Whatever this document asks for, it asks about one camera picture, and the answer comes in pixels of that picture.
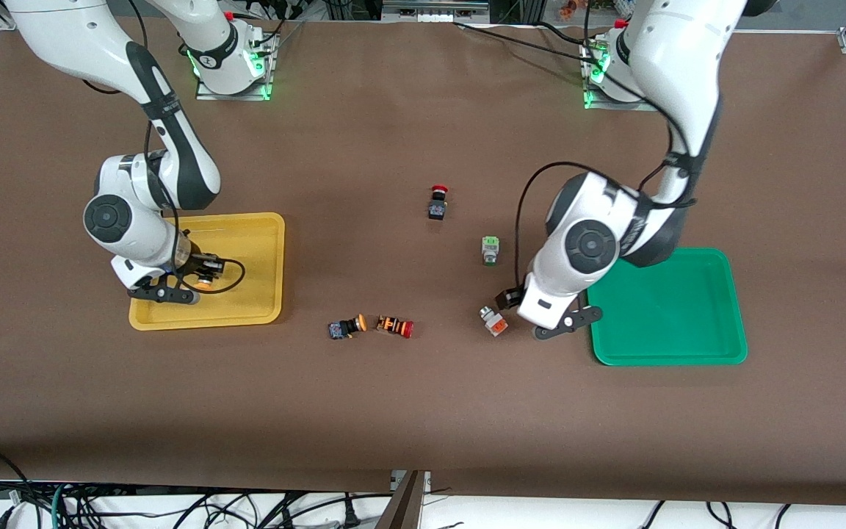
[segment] electrical component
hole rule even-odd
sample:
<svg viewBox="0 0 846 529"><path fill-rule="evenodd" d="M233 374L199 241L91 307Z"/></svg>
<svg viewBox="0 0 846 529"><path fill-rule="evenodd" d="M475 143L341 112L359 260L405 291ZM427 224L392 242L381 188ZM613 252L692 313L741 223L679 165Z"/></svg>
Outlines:
<svg viewBox="0 0 846 529"><path fill-rule="evenodd" d="M432 220L443 220L446 217L446 194L449 188L446 185L433 185L433 196L430 199L430 218Z"/></svg>
<svg viewBox="0 0 846 529"><path fill-rule="evenodd" d="M482 238L482 264L486 267L494 267L498 262L498 250L500 241L498 237L488 235Z"/></svg>
<svg viewBox="0 0 846 529"><path fill-rule="evenodd" d="M336 321L328 324L328 336L331 339L352 338L356 332L367 331L364 315L359 314L350 320Z"/></svg>
<svg viewBox="0 0 846 529"><path fill-rule="evenodd" d="M491 336L500 335L507 328L507 321L489 307L482 307L479 316L485 321L485 328L491 332Z"/></svg>
<svg viewBox="0 0 846 529"><path fill-rule="evenodd" d="M377 318L377 328L379 331L397 334L404 338L410 338L413 335L412 321L400 321L391 316L380 316Z"/></svg>

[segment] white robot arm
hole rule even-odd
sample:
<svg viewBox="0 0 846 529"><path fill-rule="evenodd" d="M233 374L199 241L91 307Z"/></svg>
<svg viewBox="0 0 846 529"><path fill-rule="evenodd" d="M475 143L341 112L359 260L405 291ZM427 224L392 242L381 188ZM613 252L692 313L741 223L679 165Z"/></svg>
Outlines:
<svg viewBox="0 0 846 529"><path fill-rule="evenodd" d="M190 4L198 11L216 9L215 0ZM224 262L201 254L160 212L165 207L206 208L220 191L221 177L155 58L120 29L105 0L10 0L7 6L21 37L39 58L64 73L132 97L164 143L165 149L148 154L148 159L138 153L105 161L94 185L95 197L85 208L84 227L115 255L112 265L118 278L131 295L154 278L176 272L197 273L201 284L209 284L223 271ZM176 14L195 20L191 10ZM233 34L215 23L227 24L223 15L205 15L204 20L194 26L186 21L184 35ZM205 24L214 30L205 30ZM189 303L198 296L169 292L160 300Z"/></svg>
<svg viewBox="0 0 846 529"><path fill-rule="evenodd" d="M625 30L608 34L613 60L602 88L621 101L644 96L667 114L667 167L653 198L594 172L567 181L547 214L549 237L524 281L521 317L556 328L579 292L618 259L648 267L674 251L721 110L719 60L744 6L645 0Z"/></svg>
<svg viewBox="0 0 846 529"><path fill-rule="evenodd" d="M178 30L198 76L214 93L241 93L266 73L263 30L228 20L216 0L147 0Z"/></svg>

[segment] black cable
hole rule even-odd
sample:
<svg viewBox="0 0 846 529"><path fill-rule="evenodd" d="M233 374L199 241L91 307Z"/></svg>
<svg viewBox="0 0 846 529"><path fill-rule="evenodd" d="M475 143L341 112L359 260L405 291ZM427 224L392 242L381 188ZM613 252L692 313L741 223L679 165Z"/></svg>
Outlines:
<svg viewBox="0 0 846 529"><path fill-rule="evenodd" d="M584 18L585 18L585 22L584 22L584 27L583 27L583 36L584 36L584 40L587 40L588 39L588 24L590 23L590 3L587 3L587 14L585 14ZM546 27L548 29L553 28L553 26L550 26L550 24L547 24L547 23L538 24L538 26L543 26L543 27ZM590 50L590 45L588 45L588 43L578 43L572 37L564 35L562 32L560 32L560 30L556 30L555 28L553 28L553 30L554 30L554 34L557 35L558 37L560 37L560 39L566 40L567 43L581 44L582 46L587 48L588 53L592 54L592 50ZM490 31L486 31L485 33L488 33L488 34L493 35L493 36L501 37L499 35L491 33ZM538 49L543 49L544 51L550 51L551 53L555 53L555 54L561 54L560 51L551 50L549 48L538 47ZM591 57L579 57L579 58L581 58L581 60L583 60L584 62L588 62L590 64L595 64L596 66L599 66L598 61L594 60ZM613 77L612 75L609 75L608 71L603 70L602 75L604 75L605 78L612 81L612 83L615 84L615 86L622 88L622 90L627 91L628 93L634 95L635 97L638 97L638 99L644 101L646 104L651 105L655 110L657 110L658 113L661 114L662 117L664 117L666 120L668 120L668 123L671 123L672 127L674 127L674 129L676 131L678 131L678 135L681 137L682 143L684 143L685 151L687 151L688 155L691 154L691 147L687 143L687 138L684 137L684 132L683 132L684 130L681 128L681 124L678 124L678 121L675 120L675 118L672 118L671 114L668 114L667 110L664 110L664 108L662 108L661 105L656 104L655 101L652 101L651 99L648 99L644 95L637 93L637 91L632 90L630 87L627 86L627 84L624 84L624 83L621 83L620 81L615 80L615 77Z"/></svg>
<svg viewBox="0 0 846 529"><path fill-rule="evenodd" d="M587 0L587 11L583 15L583 47L590 50L590 4L592 0Z"/></svg>
<svg viewBox="0 0 846 529"><path fill-rule="evenodd" d="M674 143L674 138L672 137L672 134L671 134L671 125L668 125L668 150L667 150L667 153L670 153L670 152L671 152L671 147L673 146L673 143ZM642 192L642 190L644 190L644 189L645 189L645 184L647 184L649 180L651 180L652 178L654 178L654 177L655 177L655 175L656 175L656 174L658 174L658 172L659 172L659 171L661 171L663 168L665 168L665 166L666 166L666 165L668 165L668 161L667 161L667 160L662 160L662 161L658 164L658 167L657 167L657 168L654 168L654 170L653 170L653 171L649 172L648 176L646 176L645 178L643 178L643 179L642 179L642 181L639 181L639 183L638 183L638 188L637 188L637 190L636 190L636 191L638 191L639 193L641 193L641 192Z"/></svg>
<svg viewBox="0 0 846 529"><path fill-rule="evenodd" d="M195 509L200 508L202 505L205 505L205 503L208 502L208 499L211 499L211 496L212 496L212 494L205 494L205 495L201 496L198 499L198 501L195 501L194 503L192 503L192 505L189 506L189 508L186 508L184 510L184 512L181 513L181 516L179 516L178 519L175 521L175 525L172 525L172 529L178 529L178 527L181 527L182 523L184 523L184 520L187 519L188 516Z"/></svg>
<svg viewBox="0 0 846 529"><path fill-rule="evenodd" d="M139 29L142 30L142 47L148 50L148 33L145 33L145 21L142 20L142 13L139 12L139 7L135 7L135 2L129 0L130 6L132 6L132 10L135 11L135 18L139 21ZM96 84L87 81L86 79L81 79L84 81L91 90L96 90L98 93L107 94L107 95L115 95L121 93L119 90L105 90L104 88L97 87Z"/></svg>
<svg viewBox="0 0 846 529"><path fill-rule="evenodd" d="M651 514L648 515L648 519L645 520L641 529L649 529L649 527L651 527L651 523L654 523L655 516L658 516L658 511L660 511L663 506L665 506L665 500L655 503L654 508L651 509Z"/></svg>
<svg viewBox="0 0 846 529"><path fill-rule="evenodd" d="M130 7L135 11L135 18L139 21L139 29L142 30L142 47L148 50L148 34L145 33L145 21L142 20L142 13L139 12L139 7L135 7L135 2L129 0Z"/></svg>
<svg viewBox="0 0 846 529"><path fill-rule="evenodd" d="M359 525L361 525L361 519L355 514L355 502L352 501L352 495L345 492L345 522L342 527L343 529L353 529L353 527Z"/></svg>
<svg viewBox="0 0 846 529"><path fill-rule="evenodd" d="M583 46L584 48L587 47L587 45L585 45L583 40L574 39L573 37L568 36L567 34L563 33L559 29L557 29L557 27L554 26L554 24L548 24L546 21L539 21L538 23L534 24L534 26L546 27L547 29L553 31L554 35L557 35L558 37L560 37L560 39L566 40L567 43L577 44L578 46Z"/></svg>
<svg viewBox="0 0 846 529"><path fill-rule="evenodd" d="M32 503L32 505L35 507L35 519L37 520L37 529L41 529L41 515L40 511L38 511L40 505L38 505L38 503L34 501L34 499L37 499L37 495L31 488L31 481L28 480L27 476L24 475L24 472L22 472L21 469L18 468L18 465L13 463L11 459L6 458L6 456L0 454L0 461L4 462L4 464L6 465L9 465L9 468L12 469L15 475L17 475L18 478L21 479L21 484L24 485L24 489L26 490L26 492L28 492L28 500L26 501L28 503Z"/></svg>
<svg viewBox="0 0 846 529"><path fill-rule="evenodd" d="M263 40L257 40L255 43L253 43L254 47L259 46L263 43L267 43L267 41L275 37L279 33L279 30L283 28L284 23L286 23L286 19L280 19L278 26L276 26L276 28L272 30L272 32L270 32L266 37L263 37Z"/></svg>
<svg viewBox="0 0 846 529"><path fill-rule="evenodd" d="M151 171L150 163L148 163L148 141L151 139L151 135L152 121L148 121L147 125L145 125L145 141L142 145L143 161L145 162L145 171L147 172ZM181 225L179 225L178 223L178 208L175 208L175 201L172 200L172 195L169 194L167 185L165 185L165 183L161 179L159 179L159 187L162 188L162 194L165 195L165 200L168 202L167 207L172 212L172 218L175 221L175 240L172 243L172 255L170 258L172 275L175 276L175 288L184 286L188 290L192 292L197 292L198 294L222 294L223 292L227 292L236 287L237 285L241 284L241 281L244 281L244 278L246 277L246 267L244 266L244 264L242 264L242 262L237 261L236 259L225 258L221 258L221 261L233 262L233 264L237 265L237 267L241 269L241 275L239 275L237 281L232 282L232 284L229 284L228 286L225 286L224 288L218 290L201 290L199 288L194 288L194 286L185 282L184 275L178 272L178 267L176 267L175 264L175 255L178 253L178 234L181 233Z"/></svg>
<svg viewBox="0 0 846 529"><path fill-rule="evenodd" d="M84 81L84 84L86 84L88 87L90 87L91 90L96 90L96 91L98 91L98 93L101 93L101 94L115 95L115 94L121 93L119 90L104 90L103 88L96 86L96 84L93 84L90 81L87 81L86 79L81 79L81 81Z"/></svg>
<svg viewBox="0 0 846 529"><path fill-rule="evenodd" d="M385 493L379 493L379 494L357 494L357 495L355 495L355 496L347 496L347 498L350 498L350 499L352 499L352 500L362 500L362 499L365 499L365 498L389 498L390 496L393 496L393 495L392 495L392 494L385 494ZM321 508L327 508L327 506L329 506L329 505L335 505L335 503L342 503L342 502L344 502L344 501L345 501L345 499L346 499L346 498L339 498L339 499L337 499L337 500L329 500L329 501L327 501L327 502L325 502L325 503L319 503L319 505L313 505L311 508L306 508L306 509L303 509L303 510L301 510L301 511L299 511L299 512L292 513L292 515L291 515L291 516L289 516L289 518L288 518L288 519L286 519L286 521L288 522L288 520L291 520L291 519L293 519L293 518L296 518L296 516L302 516L302 515L304 515L304 514L306 514L306 513L308 513L308 512L312 512L312 511L314 511L314 510L318 510L318 509L321 509Z"/></svg>
<svg viewBox="0 0 846 529"><path fill-rule="evenodd" d="M290 492L287 492L283 499L280 500L279 503L276 503L276 505L274 505L273 508L270 509L270 512L266 513L266 516L263 517L263 520L256 525L256 529L265 529L265 527L270 522L272 522L277 516L279 516L283 509L289 508L292 503L299 501L299 499L302 499L305 495L305 492L292 492L292 490Z"/></svg>
<svg viewBox="0 0 846 529"><path fill-rule="evenodd" d="M786 505L783 505L782 508L778 510L778 515L775 516L775 526L773 526L773 529L781 529L782 516L785 516L785 511L789 510L790 506L792 506L791 503L786 503Z"/></svg>
<svg viewBox="0 0 846 529"><path fill-rule="evenodd" d="M164 518L166 516L175 516L176 514L184 513L187 509L179 509L171 512L161 512L161 513L152 513L152 512L108 512L108 511L98 511L93 509L90 511L90 514L93 516L97 516L100 518L125 518L125 517L138 517L138 518ZM71 514L71 518L83 518L84 515L81 514Z"/></svg>
<svg viewBox="0 0 846 529"><path fill-rule="evenodd" d="M364 4L370 20L380 20L380 7L377 7L377 0L364 0Z"/></svg>
<svg viewBox="0 0 846 529"><path fill-rule="evenodd" d="M342 2L342 3L336 3L336 2L333 2L332 0L322 0L322 2L329 4L329 6L332 6L332 7L349 7L352 4L352 0L346 0L345 2Z"/></svg>
<svg viewBox="0 0 846 529"><path fill-rule="evenodd" d="M724 512L726 512L726 519L720 518L717 513L714 512L714 503L705 502L704 505L707 506L707 512L711 513L711 516L713 516L720 525L726 527L726 529L736 529L736 527L733 526L733 516L731 515L731 512L729 512L729 505L726 505L726 502L720 503L723 506Z"/></svg>
<svg viewBox="0 0 846 529"><path fill-rule="evenodd" d="M545 170L549 170L549 168L559 168L559 167L571 167L571 168L581 168L581 170L587 170L590 172L595 172L600 174L605 178L609 178L607 174L601 172L600 170L594 170L594 168L590 167L589 165L579 164L577 162L552 162L547 165L544 165L542 168L538 168L537 171L534 171L534 174L531 175L529 179L527 179L527 184L524 184L524 190L521 191L521 197L518 198L518 211L514 214L514 284L521 285L521 265L519 264L519 259L521 255L521 207L524 206L524 197L527 195L527 190L530 189L531 184L534 183L537 177L541 176L541 174Z"/></svg>
<svg viewBox="0 0 846 529"><path fill-rule="evenodd" d="M209 514L208 514L208 519L206 519L206 520L205 520L205 522L204 522L204 529L208 529L209 527L211 527L212 525L214 525L214 524L215 524L215 522L216 522L217 517L218 517L218 516L222 516L222 515L225 517L225 519L226 519L226 517L227 517L227 516L233 516L234 518L240 519L240 520L241 520L242 522L244 522L244 523L246 524L246 526L248 526L248 527L253 527L254 525L256 525L256 520L254 520L254 523L250 523L250 520L248 520L248 519L246 519L246 518L244 518L244 517L242 517L242 516L238 515L237 513L232 512L231 510L229 510L229 509L231 509L231 506L232 506L232 505L234 505L234 503L238 503L239 501L242 501L242 500L243 500L243 499L245 499L245 498L246 498L246 499L249 499L249 498L250 498L250 493L249 493L249 492L248 492L248 493L244 493L244 494L240 494L240 495L238 495L236 498L234 498L234 499L232 499L231 501L227 502L227 503L226 503L226 505L224 505L224 506L220 506L220 508L217 508L217 509L216 509L216 510L214 510L213 512L209 513Z"/></svg>
<svg viewBox="0 0 846 529"><path fill-rule="evenodd" d="M0 529L7 529L9 527L9 519L11 518L11 513L15 511L15 506L10 506L6 510L6 512L2 513L0 516Z"/></svg>
<svg viewBox="0 0 846 529"><path fill-rule="evenodd" d="M500 33L493 33L491 31L484 30L480 27L468 26L468 24L462 24L462 23L459 23L459 21L454 21L453 24L455 24L456 26L459 26L459 27L470 29L470 30L472 30L476 33L483 33L484 35L488 35L490 37L495 37L496 39L507 40L507 41L510 41L510 43L521 44L523 46L527 46L528 48L534 48L534 50L547 51L547 53L555 54L555 56L567 57L567 58L571 58L572 60L587 62L587 63L590 63L590 64L595 64L597 66L599 64L594 58L591 58L591 57L574 56L574 54L568 54L568 53L564 53L564 51L558 51L558 50L553 50L551 48L545 48L544 46L541 46L541 45L538 45L538 44L528 43L525 40L513 39L513 37L507 37L505 35L501 35Z"/></svg>

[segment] brown table surface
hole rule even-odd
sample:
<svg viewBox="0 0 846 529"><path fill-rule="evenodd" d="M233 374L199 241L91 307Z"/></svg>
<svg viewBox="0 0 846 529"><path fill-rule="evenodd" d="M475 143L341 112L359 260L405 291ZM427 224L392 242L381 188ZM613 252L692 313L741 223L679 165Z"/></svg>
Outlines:
<svg viewBox="0 0 846 529"><path fill-rule="evenodd" d="M726 111L682 243L731 259L748 359L621 369L587 332L535 342L511 315L493 339L477 311L510 287L527 177L573 159L637 183L664 153L658 114L584 110L573 61L449 24L306 24L272 101L195 101L175 31L148 30L221 168L206 214L286 218L283 312L130 328L81 213L104 158L141 150L145 118L0 34L0 451L31 478L356 490L422 468L455 493L846 503L834 36L736 35L723 60ZM526 260L571 175L532 188ZM480 264L487 234L496 268ZM356 312L413 319L416 336L330 341L328 322Z"/></svg>

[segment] power cord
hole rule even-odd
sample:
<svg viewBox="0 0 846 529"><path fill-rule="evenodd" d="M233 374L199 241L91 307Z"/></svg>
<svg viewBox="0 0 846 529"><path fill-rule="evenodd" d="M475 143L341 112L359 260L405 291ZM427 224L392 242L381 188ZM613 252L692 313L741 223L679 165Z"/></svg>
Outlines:
<svg viewBox="0 0 846 529"><path fill-rule="evenodd" d="M270 32L266 37L263 37L263 40L257 40L255 43L253 43L254 47L259 46L263 43L268 43L270 39L279 34L279 30L283 28L283 24L285 23L286 19L280 19L278 26L276 26L276 28L272 30L272 32Z"/></svg>
<svg viewBox="0 0 846 529"><path fill-rule="evenodd" d="M329 501L324 502L324 503L319 503L319 505L313 505L311 508L305 508L301 511L292 513L292 515L289 516L289 518L286 519L286 521L291 522L291 520L295 519L298 516L302 516L306 513L309 513L309 512L312 512L314 510L318 510L318 509L321 509L321 508L327 508L327 506L329 506L329 505L335 505L335 503L342 503L346 500L350 501L350 500L363 500L365 498L389 498L390 496L392 496L392 494L385 494L385 493L380 493L380 494L356 494L356 495L353 495L353 496L348 495L345 498L339 498L339 499L336 499L336 500L329 500ZM260 526L260 525L256 526L256 528L258 528L258 529L262 529L262 527L266 527L265 523L263 523L262 526Z"/></svg>
<svg viewBox="0 0 846 529"><path fill-rule="evenodd" d="M459 26L461 28L464 28L464 29L470 29L470 30L472 30L476 33L481 33L483 35L488 35L489 37L494 37L494 39L507 40L509 43L521 44L521 46L527 46L528 48L534 48L534 50L547 51L547 53L555 54L555 56L567 57L567 58L571 58L572 60L578 60L580 62L586 62L586 63L590 63L590 64L595 64L595 65L599 64L592 57L574 56L574 54L568 54L568 53L565 53L564 51L558 51L558 50L547 48L547 47L544 47L544 46L541 46L541 45L538 45L538 44L528 43L528 41L526 41L526 40L514 39L514 37L508 37L506 35L501 35L500 33L494 33L493 31L488 31L487 29L482 29L480 27L469 26L469 24L463 24L463 23L460 23L459 21L454 21L453 24L455 24L456 26Z"/></svg>
<svg viewBox="0 0 846 529"><path fill-rule="evenodd" d="M658 511L660 511L663 506L665 506L665 500L655 503L654 508L651 509L651 514L648 515L648 519L645 520L645 523L643 523L639 529L651 529L655 516L658 516Z"/></svg>
<svg viewBox="0 0 846 529"><path fill-rule="evenodd" d="M589 41L588 40L588 34L590 34L590 28L588 28L588 26L590 26L590 4L587 3L587 14L585 14L585 21L584 21L584 26L583 26L583 36L584 36L583 40L574 39L573 37L570 37L567 34L564 34L562 31L557 29L557 27L554 27L551 24L548 24L546 21L540 21L540 23L537 23L536 26L541 26L541 27L547 28L547 29L551 30L554 33L554 35L557 35L558 37L560 37L561 40L567 41L567 43L577 44L579 46L583 46L585 49L587 49L588 53L592 54L592 50L590 49L590 44L588 43L588 41ZM590 62L591 64L595 64L596 66L599 66L598 61L592 60L592 58L590 58L590 57L582 57L582 58L584 58L584 62ZM624 84L624 83L621 83L618 80L615 80L615 77L610 75L608 73L608 71L603 70L602 75L604 75L605 78L607 78L609 81L611 81L613 84L615 84L615 86L622 88L622 90L627 91L628 93L634 95L635 97L638 97L638 99L641 99L646 104L651 105L651 107L653 107L655 110L657 110L658 113L661 114L662 117L664 117L668 121L668 123L671 123L671 126L674 127L674 129L678 132L678 135L681 137L681 141L684 142L685 150L687 151L687 153L690 154L691 147L687 143L687 138L684 137L684 131L682 131L681 125L678 124L678 121L675 120L675 118L671 117L671 114L668 114L668 111L665 110L665 108L662 108L660 104L655 103L655 101L652 101L651 99L648 99L643 94L637 93L637 91L632 90L630 87L627 86L627 84Z"/></svg>
<svg viewBox="0 0 846 529"><path fill-rule="evenodd" d="M2 513L0 516L0 529L7 529L9 527L9 519L11 518L11 513L15 510L15 506L10 506L9 510Z"/></svg>
<svg viewBox="0 0 846 529"><path fill-rule="evenodd" d="M27 476L24 475L24 472L22 472L21 469L18 468L18 465L13 463L11 459L6 458L6 456L0 454L0 461L9 466L11 471L13 471L15 475L17 475L18 478L21 479L21 488L28 494L27 499L24 499L24 501L31 503L31 505L35 507L35 519L37 520L37 529L41 529L41 516L38 515L40 513L38 513L37 511L37 509L41 507L40 496L38 496L37 493L31 488L31 481L28 480Z"/></svg>
<svg viewBox="0 0 846 529"><path fill-rule="evenodd" d="M148 34L145 33L145 21L142 20L142 13L139 12L139 7L135 7L134 1L129 0L129 3L132 7L132 10L135 11L135 18L137 18L137 20L139 21L139 29L142 30L142 47L148 49ZM93 84L90 81L87 81L86 79L81 80L84 81L84 84L90 87L91 90L96 90L98 91L98 93L101 94L115 95L121 93L119 90L105 90L105 88L97 87L96 84Z"/></svg>
<svg viewBox="0 0 846 529"><path fill-rule="evenodd" d="M714 503L705 502L705 505L707 505L707 512L711 513L711 516L713 516L720 525L726 527L726 529L736 529L733 525L733 515L729 512L729 505L726 505L726 502L720 502L720 505L723 506L723 510L726 513L726 519L720 518L717 513L714 512Z"/></svg>
<svg viewBox="0 0 846 529"><path fill-rule="evenodd" d="M345 522L342 528L353 529L359 525L361 525L361 519L355 514L355 502L352 501L352 495L345 492Z"/></svg>
<svg viewBox="0 0 846 529"><path fill-rule="evenodd" d="M773 529L782 529L782 516L785 516L785 513L789 510L790 506L792 506L791 503L786 503L786 505L783 505L782 508L778 510L778 514L775 516L775 526L773 526Z"/></svg>

